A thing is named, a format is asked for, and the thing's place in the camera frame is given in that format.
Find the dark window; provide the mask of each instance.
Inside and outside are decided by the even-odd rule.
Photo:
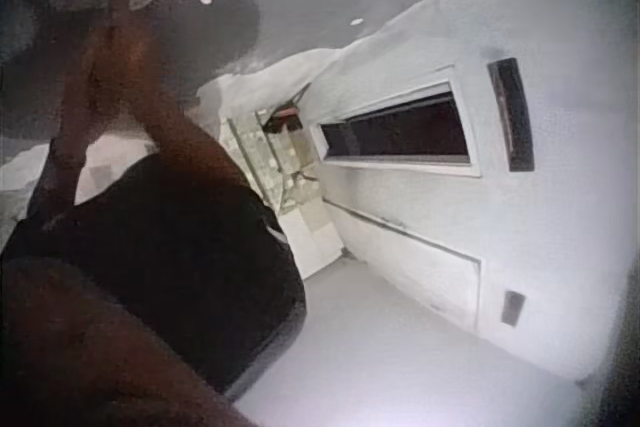
[[[451,92],[322,124],[321,128],[329,146],[327,157],[415,156],[469,162]]]

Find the white floor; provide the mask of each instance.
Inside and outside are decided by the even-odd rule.
[[[339,259],[306,281],[291,349],[238,402],[266,427],[553,427],[580,390],[467,334],[365,265]]]

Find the window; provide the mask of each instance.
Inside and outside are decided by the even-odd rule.
[[[325,159],[470,164],[451,88],[439,87],[417,100],[320,124]]]

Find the black shorts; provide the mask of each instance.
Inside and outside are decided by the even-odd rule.
[[[158,155],[55,222],[20,222],[2,260],[25,256],[79,267],[231,398],[305,317],[302,280],[273,211],[247,187],[185,179]]]

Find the window frame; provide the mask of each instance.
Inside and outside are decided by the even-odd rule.
[[[467,144],[468,163],[456,162],[456,156],[358,156],[358,157],[327,157],[329,145],[322,131],[323,124],[344,122],[355,116],[364,115],[376,110],[382,110],[394,105],[412,102],[432,95],[451,92],[455,101],[460,124]],[[466,177],[481,177],[478,163],[478,152],[476,148],[475,136],[469,112],[460,91],[460,85],[456,78],[452,66],[440,69],[429,76],[424,85],[394,94],[390,97],[368,103],[357,108],[347,108],[339,115],[331,113],[326,117],[316,120],[310,126],[309,132],[315,145],[320,162],[327,165],[340,167],[384,169],[384,170],[411,170],[420,172],[430,172],[442,175],[457,175]]]

